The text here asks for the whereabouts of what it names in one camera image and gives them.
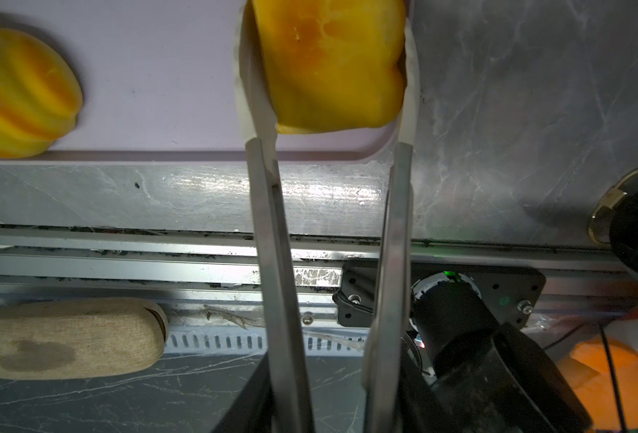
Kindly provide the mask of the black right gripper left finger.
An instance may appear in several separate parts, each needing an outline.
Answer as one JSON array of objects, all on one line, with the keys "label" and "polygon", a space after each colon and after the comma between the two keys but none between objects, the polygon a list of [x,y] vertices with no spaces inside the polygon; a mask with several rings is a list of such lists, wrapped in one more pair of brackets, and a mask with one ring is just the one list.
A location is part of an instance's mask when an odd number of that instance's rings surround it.
[{"label": "black right gripper left finger", "polygon": [[271,433],[273,413],[274,398],[266,354],[212,432]]}]

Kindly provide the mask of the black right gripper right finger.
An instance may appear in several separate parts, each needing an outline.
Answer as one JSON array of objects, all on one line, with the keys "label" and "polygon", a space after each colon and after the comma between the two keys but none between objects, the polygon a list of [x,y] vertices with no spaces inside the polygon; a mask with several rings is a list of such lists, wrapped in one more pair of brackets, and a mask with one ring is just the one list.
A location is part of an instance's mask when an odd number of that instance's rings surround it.
[{"label": "black right gripper right finger", "polygon": [[449,431],[449,416],[407,351],[400,357],[397,406],[403,432]]}]

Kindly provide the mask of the white handled tongs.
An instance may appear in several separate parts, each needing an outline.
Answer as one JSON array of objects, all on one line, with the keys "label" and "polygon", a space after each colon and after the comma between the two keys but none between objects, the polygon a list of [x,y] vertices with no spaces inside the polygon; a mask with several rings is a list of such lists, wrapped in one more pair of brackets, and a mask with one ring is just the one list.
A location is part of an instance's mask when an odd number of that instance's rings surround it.
[{"label": "white handled tongs", "polygon": [[[414,140],[420,74],[410,23],[405,25],[405,99],[398,117],[376,286],[377,306],[365,353],[364,429],[399,432],[405,425],[398,400],[401,337],[410,312]],[[261,61],[251,3],[239,14],[233,49],[235,101],[245,142],[254,238],[268,332],[275,421],[281,432],[314,429],[304,341],[277,162],[276,115]]]}]

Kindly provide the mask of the square toast slice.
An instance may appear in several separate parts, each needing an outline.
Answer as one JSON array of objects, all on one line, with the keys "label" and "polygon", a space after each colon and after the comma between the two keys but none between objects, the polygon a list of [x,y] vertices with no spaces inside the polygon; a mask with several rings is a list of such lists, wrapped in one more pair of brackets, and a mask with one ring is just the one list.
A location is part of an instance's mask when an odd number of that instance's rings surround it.
[{"label": "square toast slice", "polygon": [[281,135],[382,128],[401,110],[402,1],[252,4]]}]

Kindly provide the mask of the small ridged shell bread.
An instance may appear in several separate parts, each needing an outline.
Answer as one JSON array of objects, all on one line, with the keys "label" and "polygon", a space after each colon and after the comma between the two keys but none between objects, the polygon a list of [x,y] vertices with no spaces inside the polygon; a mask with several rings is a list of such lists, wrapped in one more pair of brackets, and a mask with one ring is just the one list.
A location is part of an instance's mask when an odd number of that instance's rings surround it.
[{"label": "small ridged shell bread", "polygon": [[31,34],[0,28],[0,158],[48,151],[75,129],[83,104],[62,56]]}]

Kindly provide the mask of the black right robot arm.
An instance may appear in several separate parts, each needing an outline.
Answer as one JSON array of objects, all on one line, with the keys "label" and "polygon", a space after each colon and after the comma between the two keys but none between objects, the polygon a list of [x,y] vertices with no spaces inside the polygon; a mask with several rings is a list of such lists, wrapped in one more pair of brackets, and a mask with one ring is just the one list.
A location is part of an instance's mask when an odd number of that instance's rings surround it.
[{"label": "black right robot arm", "polygon": [[[366,360],[367,432],[583,432],[587,410],[544,350],[466,281],[413,292],[383,263]],[[314,429],[294,278],[264,274],[268,350],[220,432]]]}]

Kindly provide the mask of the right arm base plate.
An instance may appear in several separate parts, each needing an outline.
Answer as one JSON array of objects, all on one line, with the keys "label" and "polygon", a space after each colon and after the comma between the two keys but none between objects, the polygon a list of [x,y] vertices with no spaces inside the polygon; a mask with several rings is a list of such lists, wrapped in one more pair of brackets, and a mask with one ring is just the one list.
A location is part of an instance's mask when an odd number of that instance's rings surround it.
[{"label": "right arm base plate", "polygon": [[[517,328],[526,323],[546,283],[540,272],[522,267],[414,263],[411,270],[414,284],[438,274],[468,281],[498,322],[509,322]],[[371,326],[377,277],[376,261],[352,261],[344,265],[340,287],[333,294],[340,325],[347,328]]]}]

